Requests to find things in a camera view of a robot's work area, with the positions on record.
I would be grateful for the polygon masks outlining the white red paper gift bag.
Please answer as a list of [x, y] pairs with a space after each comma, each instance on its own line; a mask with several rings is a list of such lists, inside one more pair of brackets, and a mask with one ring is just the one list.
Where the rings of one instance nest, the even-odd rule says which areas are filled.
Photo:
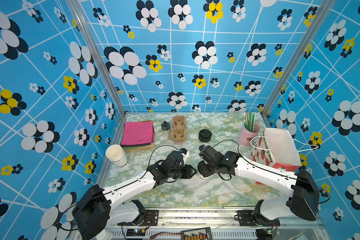
[[262, 136], [252, 138], [251, 159], [259, 164], [294, 172], [301, 166], [300, 152], [296, 149], [290, 132], [265, 128]]

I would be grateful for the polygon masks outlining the black cup lid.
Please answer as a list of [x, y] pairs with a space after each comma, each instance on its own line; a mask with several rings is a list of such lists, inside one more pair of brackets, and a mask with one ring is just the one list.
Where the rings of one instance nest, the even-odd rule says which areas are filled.
[[198, 172], [199, 175], [204, 177], [210, 177], [214, 174], [214, 171], [211, 169], [211, 166], [207, 164], [205, 161], [200, 161], [198, 164]]

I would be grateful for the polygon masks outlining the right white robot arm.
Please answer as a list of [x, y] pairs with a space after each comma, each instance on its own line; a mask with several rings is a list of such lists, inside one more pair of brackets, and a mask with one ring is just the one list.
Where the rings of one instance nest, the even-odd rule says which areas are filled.
[[239, 153], [228, 151], [222, 154], [211, 146], [201, 145], [198, 172], [206, 179], [217, 174], [224, 180], [237, 176], [267, 185], [282, 193], [271, 200], [259, 200], [255, 209], [242, 217], [235, 216], [240, 222], [253, 223], [257, 226], [279, 226], [279, 218], [294, 215], [306, 221], [315, 221], [318, 215], [320, 198], [330, 200], [329, 191], [317, 186], [311, 174], [305, 170], [289, 172], [271, 168], [243, 157]]

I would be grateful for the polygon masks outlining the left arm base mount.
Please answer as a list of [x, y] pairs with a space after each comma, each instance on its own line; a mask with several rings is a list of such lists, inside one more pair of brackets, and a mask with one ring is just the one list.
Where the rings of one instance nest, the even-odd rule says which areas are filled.
[[146, 210], [144, 215], [138, 216], [134, 221], [129, 223], [119, 223], [118, 226], [157, 226], [159, 219], [158, 210]]

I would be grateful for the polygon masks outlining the white paper coffee cup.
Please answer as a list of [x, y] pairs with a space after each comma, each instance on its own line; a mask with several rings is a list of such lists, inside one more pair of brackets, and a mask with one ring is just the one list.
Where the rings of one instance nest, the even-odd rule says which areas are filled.
[[204, 177], [204, 176], [202, 176], [202, 175], [199, 175], [199, 178], [200, 178], [201, 180], [207, 180], [209, 177]]

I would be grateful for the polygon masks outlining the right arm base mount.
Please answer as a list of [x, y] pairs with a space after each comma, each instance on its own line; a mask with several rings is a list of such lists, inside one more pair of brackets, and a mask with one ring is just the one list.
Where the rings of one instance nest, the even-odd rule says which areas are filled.
[[250, 210], [239, 210], [234, 215], [234, 220], [239, 222], [241, 227], [279, 227], [279, 219], [268, 220], [262, 216], [255, 217]]

